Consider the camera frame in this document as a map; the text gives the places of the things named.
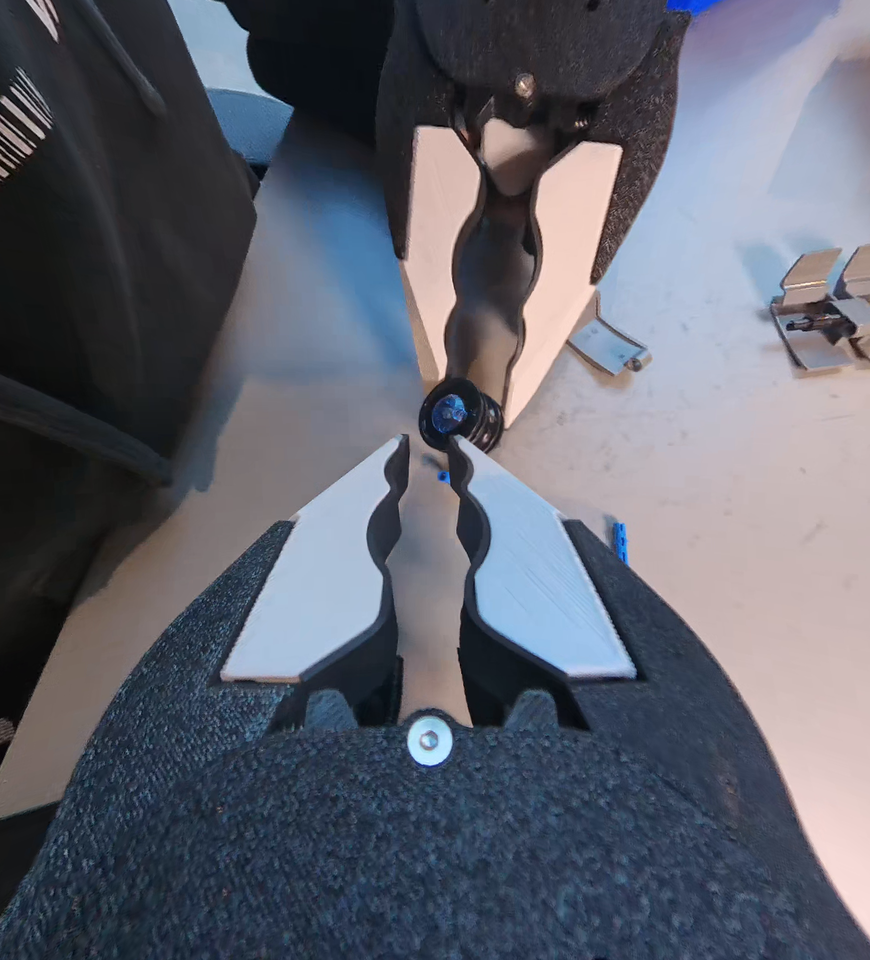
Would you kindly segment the grey brick panel assembly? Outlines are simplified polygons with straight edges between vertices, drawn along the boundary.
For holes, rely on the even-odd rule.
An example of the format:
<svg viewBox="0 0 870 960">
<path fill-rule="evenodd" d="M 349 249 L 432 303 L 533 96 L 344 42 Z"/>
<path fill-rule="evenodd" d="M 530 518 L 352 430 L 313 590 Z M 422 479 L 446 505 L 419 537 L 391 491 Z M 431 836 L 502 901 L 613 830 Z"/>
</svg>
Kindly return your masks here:
<svg viewBox="0 0 870 960">
<path fill-rule="evenodd" d="M 836 281 L 839 247 L 803 253 L 779 282 L 768 310 L 799 376 L 870 369 L 870 244 L 847 259 Z"/>
</svg>

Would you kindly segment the grey hinged panel piece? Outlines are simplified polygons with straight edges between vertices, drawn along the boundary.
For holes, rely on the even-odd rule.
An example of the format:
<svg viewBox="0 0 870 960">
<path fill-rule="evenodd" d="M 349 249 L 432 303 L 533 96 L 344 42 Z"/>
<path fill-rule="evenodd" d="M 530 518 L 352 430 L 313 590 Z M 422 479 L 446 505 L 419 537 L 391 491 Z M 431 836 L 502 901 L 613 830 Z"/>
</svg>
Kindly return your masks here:
<svg viewBox="0 0 870 960">
<path fill-rule="evenodd" d="M 640 373 L 653 360 L 644 343 L 603 318 L 596 287 L 566 343 L 585 363 L 609 377 L 618 377 L 625 371 Z"/>
</svg>

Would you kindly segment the grey desk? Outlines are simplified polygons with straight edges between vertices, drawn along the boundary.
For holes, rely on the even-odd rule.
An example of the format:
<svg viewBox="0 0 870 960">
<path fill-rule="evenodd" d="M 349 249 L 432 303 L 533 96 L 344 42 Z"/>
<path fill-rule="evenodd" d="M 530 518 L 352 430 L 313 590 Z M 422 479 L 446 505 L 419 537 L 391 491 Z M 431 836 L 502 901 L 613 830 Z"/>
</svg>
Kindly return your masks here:
<svg viewBox="0 0 870 960">
<path fill-rule="evenodd" d="M 0 819 L 55 802 L 114 692 L 273 522 L 411 434 L 391 559 L 403 710 L 467 720 L 457 501 L 372 160 L 278 102 L 241 285 L 176 484 L 90 573 L 0 768 Z M 870 935 L 870 369 L 796 375 L 766 312 L 796 257 L 870 242 L 870 2 L 720 2 L 692 24 L 668 156 L 601 287 L 653 355 L 564 350 L 497 459 L 601 537 L 747 701 L 809 839 Z"/>
</svg>

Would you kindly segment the person's black hoodie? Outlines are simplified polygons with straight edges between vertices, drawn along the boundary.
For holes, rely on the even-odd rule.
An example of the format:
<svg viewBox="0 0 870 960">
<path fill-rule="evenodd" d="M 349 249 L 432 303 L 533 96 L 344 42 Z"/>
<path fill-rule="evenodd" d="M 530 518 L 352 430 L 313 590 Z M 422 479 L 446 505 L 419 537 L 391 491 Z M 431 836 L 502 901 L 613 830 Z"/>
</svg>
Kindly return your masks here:
<svg viewBox="0 0 870 960">
<path fill-rule="evenodd" d="M 168 2 L 0 1 L 0 722 L 173 478 L 251 178 Z"/>
</svg>

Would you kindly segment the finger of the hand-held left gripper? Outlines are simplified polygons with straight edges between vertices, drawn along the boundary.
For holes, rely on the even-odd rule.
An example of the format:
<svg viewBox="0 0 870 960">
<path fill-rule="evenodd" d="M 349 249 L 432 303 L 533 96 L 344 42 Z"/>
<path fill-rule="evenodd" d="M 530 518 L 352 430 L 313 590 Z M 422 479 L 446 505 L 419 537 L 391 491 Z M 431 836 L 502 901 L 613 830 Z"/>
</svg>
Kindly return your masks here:
<svg viewBox="0 0 870 960">
<path fill-rule="evenodd" d="M 482 170 L 463 138 L 449 127 L 418 126 L 399 270 L 427 392 L 447 374 L 446 330 L 458 303 L 457 254 L 483 205 Z"/>
<path fill-rule="evenodd" d="M 623 148 L 583 141 L 540 174 L 530 207 L 536 269 L 504 400 L 512 426 L 554 364 L 594 293 L 592 272 Z"/>
</svg>

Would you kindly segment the person's left forearm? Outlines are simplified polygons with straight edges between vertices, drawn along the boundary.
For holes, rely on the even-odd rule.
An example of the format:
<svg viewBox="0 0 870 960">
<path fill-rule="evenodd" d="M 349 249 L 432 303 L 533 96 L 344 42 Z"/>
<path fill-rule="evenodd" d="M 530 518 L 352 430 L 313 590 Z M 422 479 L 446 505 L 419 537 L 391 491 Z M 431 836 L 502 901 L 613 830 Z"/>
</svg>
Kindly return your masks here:
<svg viewBox="0 0 870 960">
<path fill-rule="evenodd" d="M 248 33 L 262 90 L 359 143 L 375 146 L 393 1 L 225 1 Z"/>
</svg>

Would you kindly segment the dark mesh chair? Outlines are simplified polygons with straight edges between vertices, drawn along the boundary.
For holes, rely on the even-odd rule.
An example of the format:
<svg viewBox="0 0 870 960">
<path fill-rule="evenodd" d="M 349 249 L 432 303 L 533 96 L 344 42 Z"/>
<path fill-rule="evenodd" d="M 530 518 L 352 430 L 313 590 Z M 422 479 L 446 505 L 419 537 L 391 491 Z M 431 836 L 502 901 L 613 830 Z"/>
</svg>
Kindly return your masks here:
<svg viewBox="0 0 870 960">
<path fill-rule="evenodd" d="M 294 108 L 267 95 L 245 91 L 208 88 L 206 93 L 226 142 L 262 181 Z"/>
</svg>

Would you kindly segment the black wheel brick assembly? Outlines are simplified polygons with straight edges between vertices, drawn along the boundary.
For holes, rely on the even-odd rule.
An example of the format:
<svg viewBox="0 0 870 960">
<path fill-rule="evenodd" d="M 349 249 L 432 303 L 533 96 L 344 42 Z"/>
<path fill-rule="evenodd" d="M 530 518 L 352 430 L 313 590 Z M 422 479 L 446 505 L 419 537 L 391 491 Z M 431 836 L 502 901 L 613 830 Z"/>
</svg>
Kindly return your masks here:
<svg viewBox="0 0 870 960">
<path fill-rule="evenodd" d="M 468 419 L 461 429 L 441 435 L 431 424 L 431 412 L 434 404 L 447 394 L 457 394 L 465 400 Z M 452 438 L 461 438 L 488 453 L 498 445 L 504 432 L 503 413 L 499 404 L 470 380 L 449 376 L 442 379 L 422 402 L 418 413 L 418 431 L 424 442 L 434 450 L 446 452 Z"/>
</svg>

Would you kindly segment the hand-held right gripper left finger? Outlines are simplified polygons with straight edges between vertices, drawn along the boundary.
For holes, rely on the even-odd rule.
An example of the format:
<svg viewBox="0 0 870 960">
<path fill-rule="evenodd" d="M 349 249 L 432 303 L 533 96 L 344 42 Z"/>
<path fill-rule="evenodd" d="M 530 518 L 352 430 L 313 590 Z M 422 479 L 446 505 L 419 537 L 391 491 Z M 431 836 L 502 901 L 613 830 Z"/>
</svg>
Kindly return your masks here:
<svg viewBox="0 0 870 960">
<path fill-rule="evenodd" d="M 390 691 L 398 630 L 387 560 L 401 534 L 410 442 L 397 435 L 291 519 L 221 668 L 226 683 L 291 688 L 278 722 L 337 690 L 355 713 Z"/>
</svg>

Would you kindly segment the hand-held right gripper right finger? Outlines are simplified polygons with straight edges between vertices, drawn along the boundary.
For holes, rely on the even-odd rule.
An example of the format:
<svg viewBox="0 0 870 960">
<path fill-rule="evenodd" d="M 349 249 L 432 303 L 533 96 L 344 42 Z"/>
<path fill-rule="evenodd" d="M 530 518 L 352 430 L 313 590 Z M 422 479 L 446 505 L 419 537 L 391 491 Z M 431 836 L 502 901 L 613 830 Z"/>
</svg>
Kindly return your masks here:
<svg viewBox="0 0 870 960">
<path fill-rule="evenodd" d="M 468 559 L 457 652 L 470 720 L 500 727 L 538 690 L 561 726 L 588 726 L 573 686 L 637 670 L 565 517 L 466 438 L 449 441 L 448 459 Z"/>
</svg>

